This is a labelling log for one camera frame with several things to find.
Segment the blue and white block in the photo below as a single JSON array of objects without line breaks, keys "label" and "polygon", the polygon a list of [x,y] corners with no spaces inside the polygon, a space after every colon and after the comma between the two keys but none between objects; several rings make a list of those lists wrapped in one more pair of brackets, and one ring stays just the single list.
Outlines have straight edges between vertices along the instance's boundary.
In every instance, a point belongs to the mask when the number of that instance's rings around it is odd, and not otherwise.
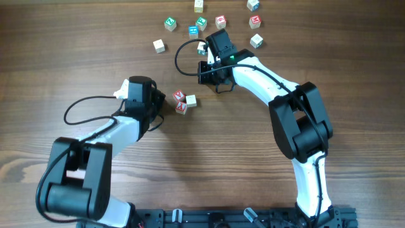
[{"label": "blue and white block", "polygon": [[198,39],[198,27],[193,25],[189,26],[190,39]]},{"label": "blue and white block", "polygon": [[247,0],[247,7],[251,11],[255,11],[259,8],[259,0]]}]

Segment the green cube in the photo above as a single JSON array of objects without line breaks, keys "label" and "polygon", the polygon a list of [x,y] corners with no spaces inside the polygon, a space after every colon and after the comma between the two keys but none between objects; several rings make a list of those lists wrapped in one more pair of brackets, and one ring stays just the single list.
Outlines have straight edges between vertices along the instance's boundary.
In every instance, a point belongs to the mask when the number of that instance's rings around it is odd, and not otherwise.
[{"label": "green cube", "polygon": [[196,21],[196,25],[199,28],[199,30],[204,31],[204,29],[207,27],[207,19],[199,17],[198,20]]},{"label": "green cube", "polygon": [[177,26],[177,24],[176,24],[176,20],[175,20],[174,18],[172,18],[172,17],[169,16],[169,17],[165,20],[165,28],[166,28],[167,30],[169,30],[170,32],[173,31],[173,30],[176,28],[176,26]]}]

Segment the wooden tabletop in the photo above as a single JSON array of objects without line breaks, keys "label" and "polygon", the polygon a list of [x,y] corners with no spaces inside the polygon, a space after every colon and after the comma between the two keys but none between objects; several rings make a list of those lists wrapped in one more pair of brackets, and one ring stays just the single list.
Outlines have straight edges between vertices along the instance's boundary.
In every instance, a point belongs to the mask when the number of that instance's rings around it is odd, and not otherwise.
[{"label": "wooden tabletop", "polygon": [[[215,94],[178,73],[174,54],[187,28],[208,19],[205,38],[225,15],[238,49],[251,50],[287,80],[318,86],[334,129],[326,162],[328,194],[355,207],[360,227],[405,223],[405,7],[398,1],[246,1],[64,4],[0,7],[0,227],[74,227],[45,221],[35,190],[53,141],[105,123],[63,123],[74,101],[112,95],[133,75],[152,78],[167,95],[165,122],[113,159],[111,193],[137,208],[294,206],[291,162],[273,137],[266,105],[244,88]],[[261,27],[250,29],[251,15]],[[165,18],[177,20],[173,32]],[[249,39],[264,44],[254,49]],[[166,51],[156,54],[153,41]],[[179,65],[196,72],[196,45]],[[198,106],[174,112],[171,94],[195,94]],[[119,101],[78,105],[70,121],[108,115]]]}]

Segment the small cube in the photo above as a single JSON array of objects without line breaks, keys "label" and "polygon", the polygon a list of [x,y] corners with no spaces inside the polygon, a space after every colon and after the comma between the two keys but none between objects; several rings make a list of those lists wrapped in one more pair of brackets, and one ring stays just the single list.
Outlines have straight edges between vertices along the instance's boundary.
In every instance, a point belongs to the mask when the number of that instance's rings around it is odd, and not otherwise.
[{"label": "small cube", "polygon": [[259,8],[259,0],[247,0],[247,7],[252,12]]},{"label": "small cube", "polygon": [[204,0],[194,1],[194,12],[202,13],[204,11]]},{"label": "small cube", "polygon": [[221,15],[221,16],[217,16],[215,18],[215,25],[216,28],[218,29],[223,29],[227,26],[227,19],[225,18],[225,16]]},{"label": "small cube", "polygon": [[174,92],[174,93],[173,93],[173,99],[174,99],[175,101],[184,101],[184,100],[185,100],[185,96],[184,96],[183,91],[178,90],[178,91]]},{"label": "small cube", "polygon": [[187,111],[187,104],[179,101],[176,105],[176,112],[185,115]]},{"label": "small cube", "polygon": [[153,46],[157,53],[165,51],[165,45],[163,44],[163,41],[161,39],[158,41],[154,41]]},{"label": "small cube", "polygon": [[258,48],[263,43],[263,38],[259,34],[256,34],[251,39],[251,44],[254,48]]},{"label": "small cube", "polygon": [[198,27],[195,25],[189,26],[190,39],[198,39]]},{"label": "small cube", "polygon": [[172,32],[173,30],[175,30],[176,26],[177,26],[177,23],[176,23],[176,20],[175,20],[174,18],[168,17],[168,18],[165,20],[165,28],[166,28],[167,30],[169,30],[170,32]]},{"label": "small cube", "polygon": [[204,49],[204,45],[205,45],[204,42],[198,43],[198,47],[197,47],[197,53],[198,54],[200,54],[200,55],[206,55],[207,54],[207,52]]},{"label": "small cube", "polygon": [[259,15],[256,16],[251,16],[251,18],[249,19],[249,25],[251,26],[251,29],[256,29],[258,27],[260,27],[261,24],[261,19]]},{"label": "small cube", "polygon": [[207,19],[199,17],[196,21],[196,26],[199,28],[199,30],[204,31],[204,29],[207,27]]},{"label": "small cube", "polygon": [[185,102],[187,102],[187,107],[195,107],[197,106],[197,99],[196,95],[190,95],[185,97]]}]

